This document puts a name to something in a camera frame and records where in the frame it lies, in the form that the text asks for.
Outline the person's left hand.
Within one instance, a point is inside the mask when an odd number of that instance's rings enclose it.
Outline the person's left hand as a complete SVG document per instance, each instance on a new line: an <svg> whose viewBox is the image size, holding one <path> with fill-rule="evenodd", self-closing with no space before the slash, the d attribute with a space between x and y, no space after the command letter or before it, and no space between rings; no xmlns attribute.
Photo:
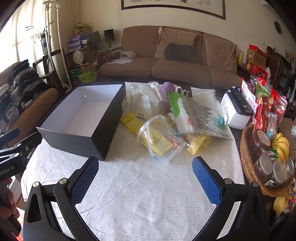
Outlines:
<svg viewBox="0 0 296 241"><path fill-rule="evenodd" d="M8 202L8 207L6 206L1 206L1 211L0 211L0 215L2 219L7 219L10 216L13 216L15 219L18 219L20 216L20 213L16 207L16 203L14 201L14 194L13 192L10 190L10 188L8 188L8 186L12 183L12 178L8 178L6 180L6 186L7 186L7 196L6 196L6 200Z"/></svg>

